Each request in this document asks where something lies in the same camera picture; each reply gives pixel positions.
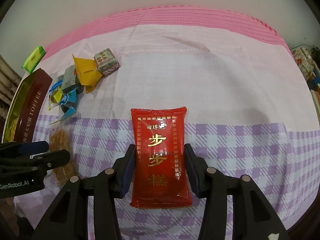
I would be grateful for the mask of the yellow pyramid snack pouch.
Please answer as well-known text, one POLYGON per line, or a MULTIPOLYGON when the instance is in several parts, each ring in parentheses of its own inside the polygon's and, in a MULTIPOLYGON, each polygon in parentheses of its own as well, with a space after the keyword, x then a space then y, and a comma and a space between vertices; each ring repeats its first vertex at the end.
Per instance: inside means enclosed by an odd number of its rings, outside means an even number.
POLYGON ((74 55, 72 57, 80 84, 85 87, 86 93, 92 92, 103 75, 97 69, 94 60, 78 58, 74 55))

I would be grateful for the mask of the green tissue pack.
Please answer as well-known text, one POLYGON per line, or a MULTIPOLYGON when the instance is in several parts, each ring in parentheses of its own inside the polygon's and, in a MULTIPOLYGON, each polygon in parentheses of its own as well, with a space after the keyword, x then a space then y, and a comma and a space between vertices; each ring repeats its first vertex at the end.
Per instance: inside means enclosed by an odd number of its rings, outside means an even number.
POLYGON ((36 47, 33 52, 28 56, 28 58, 25 60, 22 69, 24 69, 26 72, 31 74, 36 66, 39 64, 39 62, 42 60, 44 55, 46 54, 46 51, 44 50, 43 46, 36 47))

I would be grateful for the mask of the orange crispy bar pack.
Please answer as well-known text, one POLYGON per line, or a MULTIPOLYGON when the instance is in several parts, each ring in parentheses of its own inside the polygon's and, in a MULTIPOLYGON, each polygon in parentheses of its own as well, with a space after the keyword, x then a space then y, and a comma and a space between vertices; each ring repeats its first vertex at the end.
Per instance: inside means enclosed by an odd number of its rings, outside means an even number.
POLYGON ((57 164, 52 169, 56 186, 64 185, 77 174, 69 121, 69 119, 56 120, 50 124, 49 149, 50 152, 57 153, 57 164))

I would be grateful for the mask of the bamboo-pattern curtain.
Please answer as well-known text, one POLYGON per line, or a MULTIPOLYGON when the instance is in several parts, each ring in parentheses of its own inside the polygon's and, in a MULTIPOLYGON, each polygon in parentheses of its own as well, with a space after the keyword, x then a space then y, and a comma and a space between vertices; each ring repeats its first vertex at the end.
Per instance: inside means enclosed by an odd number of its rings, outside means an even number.
POLYGON ((0 56, 0 100, 1 120, 5 120, 21 77, 0 56))

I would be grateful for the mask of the yellow-ended small candy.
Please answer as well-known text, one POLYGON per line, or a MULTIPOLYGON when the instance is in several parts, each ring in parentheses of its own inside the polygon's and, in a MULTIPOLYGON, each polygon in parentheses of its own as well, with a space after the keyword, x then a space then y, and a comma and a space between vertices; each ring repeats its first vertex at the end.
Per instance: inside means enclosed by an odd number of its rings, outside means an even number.
POLYGON ((48 98, 48 110, 52 110, 54 107, 58 106, 61 99, 63 98, 63 93, 60 88, 49 91, 48 98))

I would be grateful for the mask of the blue-ended clear candy pack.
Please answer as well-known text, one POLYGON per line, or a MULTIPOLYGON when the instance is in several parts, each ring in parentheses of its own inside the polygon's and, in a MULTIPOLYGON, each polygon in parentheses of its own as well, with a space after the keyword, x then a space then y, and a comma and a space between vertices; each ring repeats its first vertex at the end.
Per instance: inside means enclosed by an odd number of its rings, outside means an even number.
POLYGON ((49 90, 49 95, 54 95, 62 86, 63 83, 63 76, 60 75, 57 77, 57 80, 53 83, 49 90))

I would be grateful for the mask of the red cake snack pack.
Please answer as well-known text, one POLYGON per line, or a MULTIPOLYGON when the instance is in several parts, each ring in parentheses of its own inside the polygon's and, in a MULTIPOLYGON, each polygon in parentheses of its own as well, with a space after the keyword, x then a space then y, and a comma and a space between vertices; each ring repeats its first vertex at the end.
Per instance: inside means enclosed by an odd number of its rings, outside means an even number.
POLYGON ((184 162, 186 107, 131 109, 136 165, 130 205, 171 209, 192 205, 184 162))

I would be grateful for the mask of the maroon gold toffee tin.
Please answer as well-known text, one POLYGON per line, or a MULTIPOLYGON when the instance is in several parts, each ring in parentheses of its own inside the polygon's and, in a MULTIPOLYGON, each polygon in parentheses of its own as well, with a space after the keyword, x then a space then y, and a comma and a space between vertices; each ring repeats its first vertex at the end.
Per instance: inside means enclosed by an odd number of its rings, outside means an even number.
POLYGON ((39 112, 52 81, 41 68, 21 81, 5 121, 3 143, 32 142, 39 112))

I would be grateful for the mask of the light blue small candy pack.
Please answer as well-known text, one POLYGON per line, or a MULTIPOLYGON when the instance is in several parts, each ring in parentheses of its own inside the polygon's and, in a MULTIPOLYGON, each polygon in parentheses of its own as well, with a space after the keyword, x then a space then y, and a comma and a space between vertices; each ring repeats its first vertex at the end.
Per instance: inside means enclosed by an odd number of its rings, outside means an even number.
POLYGON ((78 96, 76 89, 71 90, 61 99, 59 106, 63 112, 63 115, 60 117, 60 120, 70 118, 76 113, 76 107, 78 105, 78 96))

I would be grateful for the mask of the grey sesame bar pack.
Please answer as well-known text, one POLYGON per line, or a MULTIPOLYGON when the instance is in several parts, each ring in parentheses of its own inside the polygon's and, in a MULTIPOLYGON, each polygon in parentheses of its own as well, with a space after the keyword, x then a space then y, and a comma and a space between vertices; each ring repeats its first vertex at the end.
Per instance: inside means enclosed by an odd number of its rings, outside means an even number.
POLYGON ((76 94, 81 94, 84 90, 83 86, 80 84, 75 65, 73 64, 65 70, 61 90, 63 94, 67 94, 74 89, 76 89, 76 94))

